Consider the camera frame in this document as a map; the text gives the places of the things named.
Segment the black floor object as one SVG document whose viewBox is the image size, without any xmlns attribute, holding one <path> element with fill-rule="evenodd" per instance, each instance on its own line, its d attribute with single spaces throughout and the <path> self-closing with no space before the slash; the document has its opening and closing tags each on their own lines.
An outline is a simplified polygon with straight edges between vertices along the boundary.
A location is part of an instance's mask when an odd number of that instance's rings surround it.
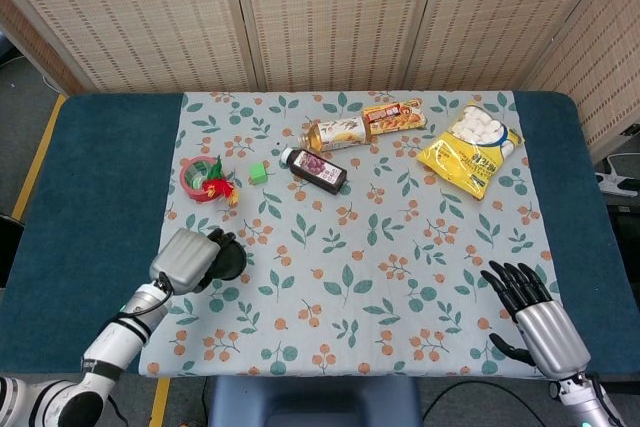
<svg viewBox="0 0 640 427">
<path fill-rule="evenodd" d="M 5 288 L 24 232 L 24 224 L 0 213 L 0 288 Z"/>
</svg>

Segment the yellow tea bottle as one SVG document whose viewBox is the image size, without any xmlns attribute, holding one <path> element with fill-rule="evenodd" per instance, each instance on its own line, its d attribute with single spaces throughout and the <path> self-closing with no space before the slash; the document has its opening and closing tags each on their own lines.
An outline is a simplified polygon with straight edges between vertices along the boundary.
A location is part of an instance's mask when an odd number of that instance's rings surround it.
<svg viewBox="0 0 640 427">
<path fill-rule="evenodd" d="M 371 142 L 368 123 L 360 116 L 313 124 L 298 136 L 298 146 L 314 152 L 329 152 Z"/>
</svg>

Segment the yellow floor tape strip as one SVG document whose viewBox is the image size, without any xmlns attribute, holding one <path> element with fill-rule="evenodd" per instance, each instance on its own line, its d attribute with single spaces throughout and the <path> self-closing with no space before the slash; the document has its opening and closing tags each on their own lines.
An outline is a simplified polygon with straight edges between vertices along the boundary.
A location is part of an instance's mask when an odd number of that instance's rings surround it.
<svg viewBox="0 0 640 427">
<path fill-rule="evenodd" d="M 169 378 L 157 380 L 148 427 L 163 427 L 169 390 Z"/>
<path fill-rule="evenodd" d="M 18 198 L 15 202 L 15 205 L 11 213 L 11 216 L 16 220 L 19 220 L 19 221 L 24 220 L 25 212 L 29 204 L 29 199 L 31 197 L 34 186 L 40 174 L 44 159 L 49 149 L 61 107 L 66 100 L 67 100 L 67 97 L 65 95 L 59 94 L 54 103 L 51 114 L 45 126 L 44 132 L 39 141 L 34 157 L 27 171 L 26 178 L 23 182 Z"/>
</svg>

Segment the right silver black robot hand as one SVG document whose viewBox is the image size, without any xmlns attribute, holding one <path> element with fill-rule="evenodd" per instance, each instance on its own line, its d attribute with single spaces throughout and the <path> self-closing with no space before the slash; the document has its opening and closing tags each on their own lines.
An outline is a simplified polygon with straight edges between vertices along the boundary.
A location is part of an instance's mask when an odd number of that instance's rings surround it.
<svg viewBox="0 0 640 427">
<path fill-rule="evenodd" d="M 551 297 L 539 275 L 524 263 L 490 261 L 489 266 L 481 276 L 497 294 L 525 343 L 517 348 L 492 333 L 489 338 L 498 351 L 537 368 L 551 380 L 584 373 L 590 353 L 564 307 Z"/>
</svg>

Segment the dark green round bowl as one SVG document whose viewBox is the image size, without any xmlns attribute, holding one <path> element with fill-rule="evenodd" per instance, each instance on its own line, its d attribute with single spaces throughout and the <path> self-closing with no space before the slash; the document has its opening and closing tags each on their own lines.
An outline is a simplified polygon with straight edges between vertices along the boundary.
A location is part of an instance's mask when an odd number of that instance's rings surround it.
<svg viewBox="0 0 640 427">
<path fill-rule="evenodd" d="M 220 246 L 216 258 L 211 263 L 207 277 L 210 280 L 230 281 L 239 277 L 247 265 L 247 254 L 231 232 L 224 233 L 215 242 Z"/>
</svg>

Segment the dark grape juice bottle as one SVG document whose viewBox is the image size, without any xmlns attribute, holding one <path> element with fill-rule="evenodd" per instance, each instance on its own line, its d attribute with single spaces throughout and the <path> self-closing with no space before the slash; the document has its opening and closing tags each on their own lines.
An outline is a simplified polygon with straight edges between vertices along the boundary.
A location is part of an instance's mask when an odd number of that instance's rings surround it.
<svg viewBox="0 0 640 427">
<path fill-rule="evenodd" d="M 347 171 L 305 149 L 286 147 L 280 160 L 301 179 L 337 195 L 346 181 Z"/>
</svg>

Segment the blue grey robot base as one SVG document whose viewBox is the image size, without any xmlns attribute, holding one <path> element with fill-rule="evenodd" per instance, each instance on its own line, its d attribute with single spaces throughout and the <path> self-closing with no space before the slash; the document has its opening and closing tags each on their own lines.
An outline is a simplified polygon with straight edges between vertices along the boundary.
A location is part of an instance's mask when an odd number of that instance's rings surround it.
<svg viewBox="0 0 640 427">
<path fill-rule="evenodd" d="M 410 377 L 222 376 L 208 427 L 423 427 L 423 420 Z"/>
</svg>

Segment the floral leaf print tablecloth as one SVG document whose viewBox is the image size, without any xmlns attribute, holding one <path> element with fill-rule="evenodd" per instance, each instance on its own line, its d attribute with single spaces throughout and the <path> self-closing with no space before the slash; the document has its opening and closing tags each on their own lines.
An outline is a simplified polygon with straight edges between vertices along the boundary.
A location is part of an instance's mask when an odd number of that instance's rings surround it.
<svg viewBox="0 0 640 427">
<path fill-rule="evenodd" d="M 417 160 L 469 103 L 519 127 L 507 91 L 422 92 L 426 125 L 328 154 L 347 171 L 337 195 L 281 163 L 311 125 L 356 117 L 408 91 L 231 93 L 183 97 L 161 231 L 222 228 L 247 254 L 244 273 L 175 297 L 143 349 L 154 377 L 249 375 L 475 375 L 534 378 L 489 335 L 521 337 L 481 276 L 490 261 L 525 263 L 558 285 L 540 203 L 519 146 L 476 200 Z M 195 202 L 184 163 L 221 157 L 239 192 Z M 252 185 L 263 162 L 268 180 Z"/>
</svg>

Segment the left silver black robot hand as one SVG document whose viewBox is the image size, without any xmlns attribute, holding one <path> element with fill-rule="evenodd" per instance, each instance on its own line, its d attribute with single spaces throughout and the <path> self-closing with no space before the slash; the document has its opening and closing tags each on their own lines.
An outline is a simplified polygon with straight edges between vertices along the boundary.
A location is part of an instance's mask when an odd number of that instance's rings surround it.
<svg viewBox="0 0 640 427">
<path fill-rule="evenodd" d="M 151 262 L 150 278 L 166 278 L 175 295 L 201 292 L 213 281 L 207 271 L 220 251 L 215 240 L 224 233 L 220 228 L 208 235 L 180 228 Z"/>
</svg>

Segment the blue felt table cover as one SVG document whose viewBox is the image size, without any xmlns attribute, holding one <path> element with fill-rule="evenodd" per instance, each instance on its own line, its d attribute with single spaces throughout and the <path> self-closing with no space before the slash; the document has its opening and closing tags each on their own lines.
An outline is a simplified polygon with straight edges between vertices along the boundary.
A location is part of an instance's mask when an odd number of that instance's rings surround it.
<svg viewBox="0 0 640 427">
<path fill-rule="evenodd" d="M 148 278 L 169 187 L 178 94 L 92 94 L 62 107 L 0 303 L 0 372 L 66 373 Z M 556 92 L 519 91 L 560 291 L 595 368 L 620 373 L 624 268 L 579 125 Z"/>
</svg>

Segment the yellow marshmallow bag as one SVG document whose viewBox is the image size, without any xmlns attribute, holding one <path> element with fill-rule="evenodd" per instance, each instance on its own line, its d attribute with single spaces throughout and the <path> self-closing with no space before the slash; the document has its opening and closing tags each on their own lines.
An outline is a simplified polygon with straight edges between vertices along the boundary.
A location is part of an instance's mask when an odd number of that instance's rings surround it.
<svg viewBox="0 0 640 427">
<path fill-rule="evenodd" d="M 485 197 L 494 175 L 524 137 L 476 103 L 418 155 L 417 160 L 443 180 L 477 200 Z"/>
</svg>

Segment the woven folding screen panel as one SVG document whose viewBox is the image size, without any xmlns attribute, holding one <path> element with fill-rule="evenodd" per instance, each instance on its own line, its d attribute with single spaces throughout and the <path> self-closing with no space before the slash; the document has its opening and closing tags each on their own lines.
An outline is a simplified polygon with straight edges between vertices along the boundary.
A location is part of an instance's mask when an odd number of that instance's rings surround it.
<svg viewBox="0 0 640 427">
<path fill-rule="evenodd" d="M 259 91 L 401 89 L 429 0 L 237 0 Z"/>
<path fill-rule="evenodd" d="M 640 0 L 579 0 L 524 88 L 574 101 L 594 162 L 621 146 L 640 124 Z"/>
<path fill-rule="evenodd" d="M 237 0 L 12 0 L 83 93 L 259 91 Z"/>
<path fill-rule="evenodd" d="M 73 96 L 86 91 L 60 55 L 12 0 L 0 0 L 0 30 L 60 92 Z"/>
<path fill-rule="evenodd" d="M 422 0 L 407 90 L 516 90 L 581 0 Z"/>
</svg>

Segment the orange biscuit pack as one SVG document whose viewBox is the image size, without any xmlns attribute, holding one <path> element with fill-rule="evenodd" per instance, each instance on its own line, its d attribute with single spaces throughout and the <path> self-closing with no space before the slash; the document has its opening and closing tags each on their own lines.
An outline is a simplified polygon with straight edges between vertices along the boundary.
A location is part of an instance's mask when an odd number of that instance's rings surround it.
<svg viewBox="0 0 640 427">
<path fill-rule="evenodd" d="M 366 107 L 362 117 L 372 135 L 421 129 L 426 125 L 422 100 L 418 98 Z"/>
</svg>

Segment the white floor device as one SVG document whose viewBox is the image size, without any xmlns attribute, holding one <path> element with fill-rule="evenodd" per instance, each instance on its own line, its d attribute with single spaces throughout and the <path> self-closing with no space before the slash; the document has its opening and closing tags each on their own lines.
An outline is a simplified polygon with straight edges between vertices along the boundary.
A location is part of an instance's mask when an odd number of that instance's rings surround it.
<svg viewBox="0 0 640 427">
<path fill-rule="evenodd" d="M 619 175 L 612 159 L 619 156 L 640 156 L 640 153 L 611 154 L 602 161 L 604 172 L 596 172 L 595 178 L 603 194 L 634 198 L 640 194 L 640 179 Z"/>
</svg>

